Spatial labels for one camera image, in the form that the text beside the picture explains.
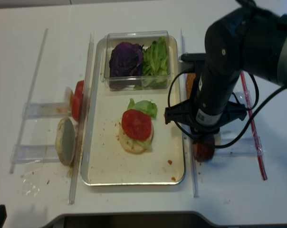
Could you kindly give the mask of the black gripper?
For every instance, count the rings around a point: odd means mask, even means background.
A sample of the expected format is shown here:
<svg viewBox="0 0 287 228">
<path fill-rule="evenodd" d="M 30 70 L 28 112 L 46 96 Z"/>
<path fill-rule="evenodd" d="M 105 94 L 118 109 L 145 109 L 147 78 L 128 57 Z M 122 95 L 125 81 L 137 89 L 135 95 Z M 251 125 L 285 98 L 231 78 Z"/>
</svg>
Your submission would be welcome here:
<svg viewBox="0 0 287 228">
<path fill-rule="evenodd" d="M 223 113 L 215 116 L 195 109 L 191 100 L 183 101 L 165 109 L 165 123 L 175 122 L 177 127 L 195 143 L 203 143 L 220 132 L 220 128 L 237 120 L 244 120 L 247 116 L 243 104 L 228 102 Z"/>
</svg>

